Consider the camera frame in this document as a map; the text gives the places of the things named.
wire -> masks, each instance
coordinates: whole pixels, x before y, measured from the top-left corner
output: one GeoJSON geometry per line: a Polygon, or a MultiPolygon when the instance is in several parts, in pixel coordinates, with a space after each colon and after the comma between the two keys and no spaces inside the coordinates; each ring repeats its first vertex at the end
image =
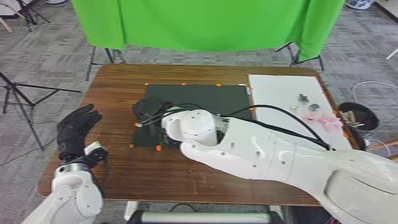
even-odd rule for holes
{"type": "Polygon", "coordinates": [[[194,212],[198,212],[198,210],[196,210],[194,206],[193,206],[191,204],[185,204],[185,203],[177,204],[177,205],[173,206],[173,208],[171,208],[169,212],[173,212],[173,211],[177,210],[177,208],[178,208],[182,205],[189,206],[189,207],[191,207],[191,209],[193,209],[193,211],[194,211],[194,212]]]}
{"type": "Polygon", "coordinates": [[[398,89],[398,86],[384,83],[384,82],[379,82],[379,81],[365,81],[365,82],[360,82],[354,87],[352,87],[352,99],[354,99],[354,102],[358,103],[358,87],[365,84],[379,84],[379,85],[384,85],[395,89],[398,89]]]}
{"type": "Polygon", "coordinates": [[[184,106],[184,105],[194,106],[194,107],[198,107],[200,109],[207,110],[207,109],[203,108],[203,106],[201,106],[200,104],[196,104],[196,103],[180,103],[177,106],[184,106]]]}
{"type": "Polygon", "coordinates": [[[168,116],[171,116],[173,114],[184,112],[184,111],[191,111],[189,109],[178,109],[178,110],[171,110],[166,111],[164,113],[157,114],[153,117],[150,117],[150,119],[146,119],[141,124],[143,126],[148,126],[152,124],[155,124],[168,116]]]}
{"type": "Polygon", "coordinates": [[[337,149],[331,147],[331,145],[329,145],[324,141],[321,141],[319,139],[315,139],[315,138],[308,137],[306,135],[299,134],[299,133],[294,132],[292,130],[289,130],[289,129],[285,129],[285,128],[281,128],[281,127],[271,125],[271,124],[265,124],[265,123],[264,123],[262,121],[258,121],[258,120],[248,120],[248,119],[242,119],[242,118],[239,118],[239,117],[235,117],[235,118],[241,119],[241,120],[244,120],[244,121],[248,121],[248,122],[253,122],[255,124],[258,124],[260,126],[264,126],[267,129],[273,129],[274,131],[280,131],[281,133],[285,133],[285,134],[289,134],[289,135],[292,135],[292,136],[296,136],[296,137],[299,137],[299,138],[305,138],[305,139],[310,140],[317,145],[321,145],[321,146],[326,148],[328,151],[331,151],[331,150],[337,151],[337,149]]]}
{"type": "Polygon", "coordinates": [[[368,135],[365,135],[365,138],[370,137],[384,129],[384,127],[392,124],[397,118],[398,118],[398,115],[393,117],[388,123],[377,128],[377,130],[368,135]]]}
{"type": "MultiPolygon", "coordinates": [[[[358,103],[358,87],[365,84],[379,84],[379,85],[384,85],[388,87],[392,87],[393,89],[398,89],[398,86],[384,83],[384,82],[379,82],[379,81],[365,81],[365,82],[360,82],[354,87],[352,87],[352,99],[354,99],[354,102],[358,103]]],[[[395,121],[395,119],[398,118],[398,115],[395,116],[395,118],[388,121],[388,123],[377,128],[377,130],[368,134],[365,135],[365,138],[370,137],[383,129],[384,127],[392,124],[392,122],[395,121]]]]}
{"type": "Polygon", "coordinates": [[[17,114],[18,114],[18,117],[24,121],[29,121],[33,124],[50,124],[50,123],[59,123],[58,121],[43,121],[43,122],[34,122],[34,117],[31,116],[31,120],[26,119],[26,117],[22,116],[22,112],[18,111],[17,109],[17,105],[13,105],[15,107],[15,111],[17,111],[17,114]]]}
{"type": "Polygon", "coordinates": [[[388,153],[390,153],[388,157],[392,157],[393,156],[393,153],[392,153],[392,148],[390,148],[388,144],[379,139],[376,139],[376,138],[372,138],[372,140],[376,140],[384,145],[384,148],[386,148],[388,153]]]}
{"type": "MultiPolygon", "coordinates": [[[[47,148],[47,146],[54,143],[58,137],[52,139],[52,141],[43,145],[43,148],[47,148]]],[[[0,164],[0,167],[6,166],[15,160],[18,160],[26,155],[29,155],[36,150],[40,150],[42,148],[33,149],[31,151],[27,151],[22,155],[18,155],[8,162],[4,162],[0,164]]]]}
{"type": "Polygon", "coordinates": [[[296,121],[303,124],[303,126],[305,126],[306,129],[310,130],[312,134],[315,135],[317,139],[319,139],[322,142],[326,142],[324,139],[322,139],[322,137],[321,137],[321,135],[317,134],[313,128],[308,126],[308,124],[306,124],[305,121],[299,119],[299,117],[297,117],[297,116],[296,116],[296,115],[294,115],[283,108],[280,108],[280,107],[276,107],[276,106],[273,106],[273,105],[253,105],[253,106],[242,108],[241,110],[237,110],[237,111],[230,114],[230,116],[235,115],[235,114],[239,114],[241,112],[244,112],[246,110],[249,110],[249,109],[253,109],[253,108],[269,108],[269,109],[274,109],[274,110],[281,111],[281,112],[283,112],[283,113],[296,119],[296,121]]]}

small object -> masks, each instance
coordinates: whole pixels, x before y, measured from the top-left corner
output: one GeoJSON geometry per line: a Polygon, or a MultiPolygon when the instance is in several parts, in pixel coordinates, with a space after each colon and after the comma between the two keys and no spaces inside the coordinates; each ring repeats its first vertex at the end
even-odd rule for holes
{"type": "Polygon", "coordinates": [[[292,106],[292,110],[297,111],[299,110],[299,105],[292,106]]]}
{"type": "Polygon", "coordinates": [[[317,111],[321,109],[321,105],[315,103],[315,104],[312,104],[312,106],[310,106],[310,110],[312,111],[317,111]]]}
{"type": "Polygon", "coordinates": [[[326,127],[328,131],[344,127],[344,123],[340,121],[340,118],[331,116],[331,115],[324,115],[322,118],[319,118],[319,121],[324,124],[324,127],[326,127]]]}
{"type": "Polygon", "coordinates": [[[308,103],[310,102],[308,96],[305,94],[299,95],[299,101],[303,103],[308,103]]]}
{"type": "Polygon", "coordinates": [[[157,145],[157,152],[162,151],[162,145],[157,145]]]}
{"type": "Polygon", "coordinates": [[[315,114],[310,114],[308,116],[305,116],[305,119],[306,119],[308,121],[317,121],[319,117],[317,117],[315,114]]]}

black hand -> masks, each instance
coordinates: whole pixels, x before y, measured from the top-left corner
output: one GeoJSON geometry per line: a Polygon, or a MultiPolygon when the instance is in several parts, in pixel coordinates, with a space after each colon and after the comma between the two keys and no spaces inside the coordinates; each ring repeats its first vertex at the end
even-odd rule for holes
{"type": "Polygon", "coordinates": [[[58,130],[58,143],[59,143],[59,158],[61,160],[74,160],[84,156],[86,136],[100,122],[104,116],[90,104],[79,108],[59,122],[58,130]]]}

chair leg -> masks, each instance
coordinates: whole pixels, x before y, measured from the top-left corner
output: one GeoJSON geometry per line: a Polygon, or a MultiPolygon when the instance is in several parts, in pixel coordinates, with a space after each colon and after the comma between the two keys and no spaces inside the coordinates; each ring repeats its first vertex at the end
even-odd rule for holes
{"type": "Polygon", "coordinates": [[[4,21],[4,18],[0,18],[0,23],[4,24],[6,30],[13,33],[13,29],[10,28],[10,24],[4,21]]]}

white paper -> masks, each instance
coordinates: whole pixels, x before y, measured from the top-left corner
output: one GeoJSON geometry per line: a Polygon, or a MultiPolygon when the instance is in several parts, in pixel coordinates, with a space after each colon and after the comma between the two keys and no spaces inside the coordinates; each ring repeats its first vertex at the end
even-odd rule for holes
{"type": "MultiPolygon", "coordinates": [[[[333,107],[329,104],[329,100],[322,91],[317,78],[312,76],[273,76],[273,75],[253,74],[249,75],[249,83],[253,87],[255,104],[267,104],[289,110],[297,115],[297,117],[305,120],[306,124],[313,128],[322,139],[337,148],[337,150],[352,149],[349,139],[345,138],[344,129],[337,128],[331,131],[328,131],[324,124],[319,121],[306,121],[305,119],[305,117],[310,114],[317,115],[319,117],[324,114],[335,116],[333,107]],[[305,94],[310,98],[308,104],[299,102],[301,94],[305,94]],[[321,109],[317,112],[312,112],[310,105],[315,103],[321,105],[321,109]]],[[[267,124],[273,124],[287,128],[289,130],[299,132],[303,135],[315,137],[306,127],[301,125],[301,123],[280,111],[260,108],[257,110],[257,119],[267,124]]],[[[305,147],[324,149],[306,139],[280,133],[281,132],[276,132],[281,138],[289,140],[290,142],[297,143],[305,147]]]]}

